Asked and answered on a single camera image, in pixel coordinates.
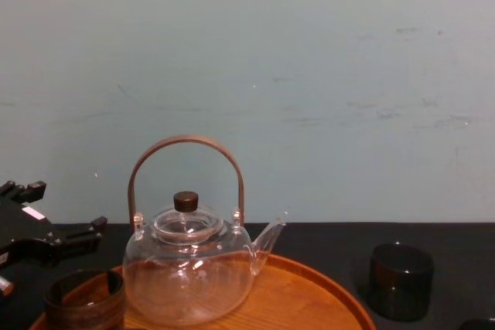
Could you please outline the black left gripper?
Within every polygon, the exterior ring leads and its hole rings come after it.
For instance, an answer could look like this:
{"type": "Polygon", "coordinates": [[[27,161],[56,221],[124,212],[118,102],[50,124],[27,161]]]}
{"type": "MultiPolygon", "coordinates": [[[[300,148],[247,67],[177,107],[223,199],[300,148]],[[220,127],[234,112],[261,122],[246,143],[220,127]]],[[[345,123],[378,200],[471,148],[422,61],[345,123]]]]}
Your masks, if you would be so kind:
{"type": "Polygon", "coordinates": [[[1,268],[27,261],[42,266],[93,253],[104,236],[108,219],[60,228],[25,203],[40,201],[46,183],[27,186],[10,180],[1,184],[1,268]]]}

